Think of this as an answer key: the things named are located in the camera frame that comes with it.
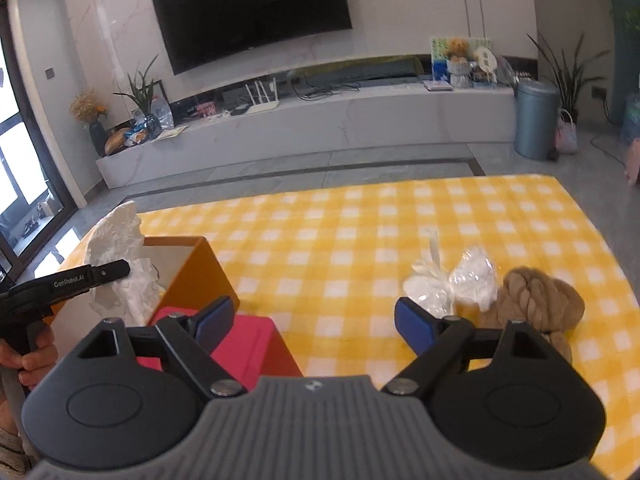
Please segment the person's left hand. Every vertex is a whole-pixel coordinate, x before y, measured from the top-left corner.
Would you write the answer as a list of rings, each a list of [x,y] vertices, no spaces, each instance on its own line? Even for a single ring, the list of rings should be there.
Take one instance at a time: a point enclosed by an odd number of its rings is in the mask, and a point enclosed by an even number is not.
[[[1,365],[18,370],[21,385],[32,390],[55,367],[58,349],[54,343],[54,333],[48,324],[37,334],[34,351],[21,356],[4,339],[1,341]]]

